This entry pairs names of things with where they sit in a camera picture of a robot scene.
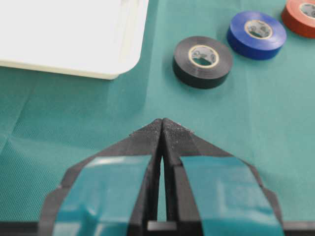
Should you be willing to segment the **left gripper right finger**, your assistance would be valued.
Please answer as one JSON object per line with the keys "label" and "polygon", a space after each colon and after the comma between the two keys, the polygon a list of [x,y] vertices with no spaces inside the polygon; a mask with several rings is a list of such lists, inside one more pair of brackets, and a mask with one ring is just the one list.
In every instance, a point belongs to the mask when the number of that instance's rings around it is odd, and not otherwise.
{"label": "left gripper right finger", "polygon": [[180,236],[282,236],[276,195],[256,168],[162,121],[167,219]]}

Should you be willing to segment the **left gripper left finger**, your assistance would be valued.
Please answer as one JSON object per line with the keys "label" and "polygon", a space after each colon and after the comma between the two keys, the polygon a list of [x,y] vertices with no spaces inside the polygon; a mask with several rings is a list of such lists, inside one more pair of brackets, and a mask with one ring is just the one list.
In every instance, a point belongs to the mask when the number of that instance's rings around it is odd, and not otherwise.
{"label": "left gripper left finger", "polygon": [[144,236],[155,220],[162,120],[70,167],[45,199],[40,236]]}

